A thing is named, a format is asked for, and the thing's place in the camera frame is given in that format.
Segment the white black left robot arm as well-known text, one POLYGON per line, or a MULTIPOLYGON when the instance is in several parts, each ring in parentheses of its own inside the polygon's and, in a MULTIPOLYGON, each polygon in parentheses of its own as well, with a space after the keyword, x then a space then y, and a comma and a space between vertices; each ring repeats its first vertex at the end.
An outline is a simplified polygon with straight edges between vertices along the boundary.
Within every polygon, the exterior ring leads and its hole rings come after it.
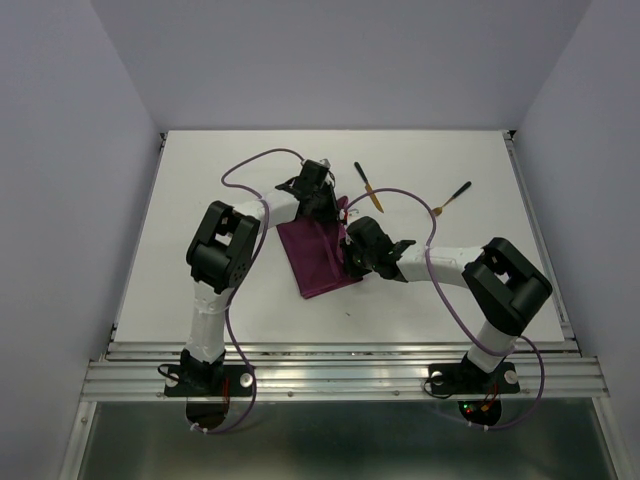
POLYGON ((229 301, 249 273, 256 247, 275 227, 294 228, 293 246, 303 254, 318 244, 329 273, 341 276, 338 243, 344 229, 328 161, 303 161, 298 176, 252 201, 209 205, 186 253, 194 281, 193 318, 179 364, 166 371, 166 395, 219 396, 228 387, 229 301))

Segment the purple cloth napkin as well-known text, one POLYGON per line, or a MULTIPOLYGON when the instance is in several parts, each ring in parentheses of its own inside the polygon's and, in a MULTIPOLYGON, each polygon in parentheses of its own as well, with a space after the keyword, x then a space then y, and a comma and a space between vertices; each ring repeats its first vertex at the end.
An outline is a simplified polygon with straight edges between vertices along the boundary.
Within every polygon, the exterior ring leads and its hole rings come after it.
POLYGON ((277 232, 303 299, 362 280, 346 273, 341 248, 346 231, 339 220, 320 223, 311 217, 300 217, 279 225, 277 232))

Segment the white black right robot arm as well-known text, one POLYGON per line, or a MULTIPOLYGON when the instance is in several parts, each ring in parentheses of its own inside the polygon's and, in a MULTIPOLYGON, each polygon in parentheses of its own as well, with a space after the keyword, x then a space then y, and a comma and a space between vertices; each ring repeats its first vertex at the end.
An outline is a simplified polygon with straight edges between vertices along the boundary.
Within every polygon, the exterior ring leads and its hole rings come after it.
POLYGON ((478 334, 454 319, 472 347, 453 375, 472 390, 496 378, 496 369, 552 294, 549 280, 508 240, 495 237, 482 247, 420 246, 414 240, 394 242, 370 217, 351 222, 341 241, 344 268, 350 277, 375 273, 402 283, 430 282, 444 298, 443 285, 466 288, 485 317, 478 334))

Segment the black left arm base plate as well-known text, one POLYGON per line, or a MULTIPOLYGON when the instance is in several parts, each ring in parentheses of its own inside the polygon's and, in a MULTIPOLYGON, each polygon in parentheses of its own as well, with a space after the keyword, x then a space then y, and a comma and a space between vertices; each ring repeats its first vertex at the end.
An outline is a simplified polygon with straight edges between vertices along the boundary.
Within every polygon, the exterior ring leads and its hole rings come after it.
POLYGON ((211 378, 190 377, 177 364, 161 364, 157 371, 169 398, 248 398, 253 392, 253 378, 245 365, 223 365, 211 378))

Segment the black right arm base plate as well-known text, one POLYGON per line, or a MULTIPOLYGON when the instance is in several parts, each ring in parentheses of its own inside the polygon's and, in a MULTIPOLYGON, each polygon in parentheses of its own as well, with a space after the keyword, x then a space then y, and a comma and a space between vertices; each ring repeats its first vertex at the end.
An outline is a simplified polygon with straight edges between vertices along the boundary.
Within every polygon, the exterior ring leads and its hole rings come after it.
POLYGON ((428 368, 427 391, 438 397, 455 395, 517 394, 520 392, 515 365, 502 362, 492 373, 469 363, 437 363, 428 368))

